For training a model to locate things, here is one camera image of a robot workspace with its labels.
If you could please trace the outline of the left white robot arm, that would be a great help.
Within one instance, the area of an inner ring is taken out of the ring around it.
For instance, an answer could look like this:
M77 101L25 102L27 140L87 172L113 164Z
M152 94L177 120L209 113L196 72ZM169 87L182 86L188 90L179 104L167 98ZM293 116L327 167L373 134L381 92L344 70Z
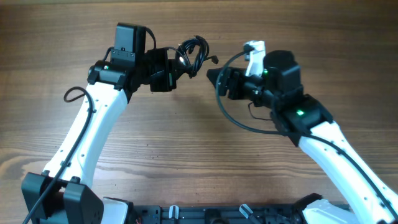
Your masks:
M88 84L80 88L83 103L62 145L40 174L30 172L22 181L26 223L139 222L131 202L100 198L92 190L104 144L140 86L172 91L183 74L197 74L197 66L188 59L194 48L200 46L200 60L208 55L207 43L195 37L176 47L169 58L168 47L146 49L150 35L145 26L116 26L114 45L89 69Z

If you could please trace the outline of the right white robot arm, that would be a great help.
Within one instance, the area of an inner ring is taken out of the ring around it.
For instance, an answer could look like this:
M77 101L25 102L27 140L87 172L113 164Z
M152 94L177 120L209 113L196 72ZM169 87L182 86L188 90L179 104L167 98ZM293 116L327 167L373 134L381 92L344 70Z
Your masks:
M291 52L273 51L254 73L229 63L207 77L217 98L249 100L269 108L273 134L286 136L311 157L344 196L350 210L310 194L293 207L294 223L396 223L397 194L360 158L330 112L304 93L300 67Z

